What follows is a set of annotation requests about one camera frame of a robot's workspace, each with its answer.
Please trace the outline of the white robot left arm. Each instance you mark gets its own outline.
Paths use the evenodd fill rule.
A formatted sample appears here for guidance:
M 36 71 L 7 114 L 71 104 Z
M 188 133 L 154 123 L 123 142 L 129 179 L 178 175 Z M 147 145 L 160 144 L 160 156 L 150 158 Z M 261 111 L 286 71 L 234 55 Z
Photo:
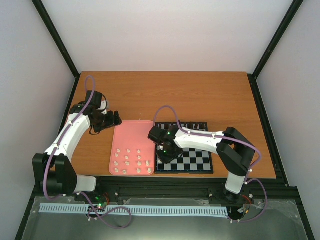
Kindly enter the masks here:
M 101 200 L 104 188 L 97 184 L 95 177 L 77 174 L 72 157 L 85 132 L 98 135 L 121 123 L 119 112 L 109 110 L 106 97 L 88 90 L 85 100 L 70 109 L 67 122 L 53 144 L 44 153 L 34 155 L 32 167 L 36 187 L 48 200 L 79 192 L 86 192 L 92 201 Z

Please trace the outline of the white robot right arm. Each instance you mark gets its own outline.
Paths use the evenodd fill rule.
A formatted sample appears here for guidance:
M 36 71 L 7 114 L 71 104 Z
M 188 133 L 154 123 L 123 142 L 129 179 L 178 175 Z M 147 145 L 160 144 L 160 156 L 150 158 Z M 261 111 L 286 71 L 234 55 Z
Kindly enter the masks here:
M 169 129 L 153 126 L 148 139 L 160 146 L 156 155 L 162 163 L 180 157 L 183 149 L 196 149 L 216 154 L 228 171 L 222 198 L 236 203 L 256 153 L 253 146 L 238 130 L 228 127 L 225 131 L 193 130 L 177 125 Z

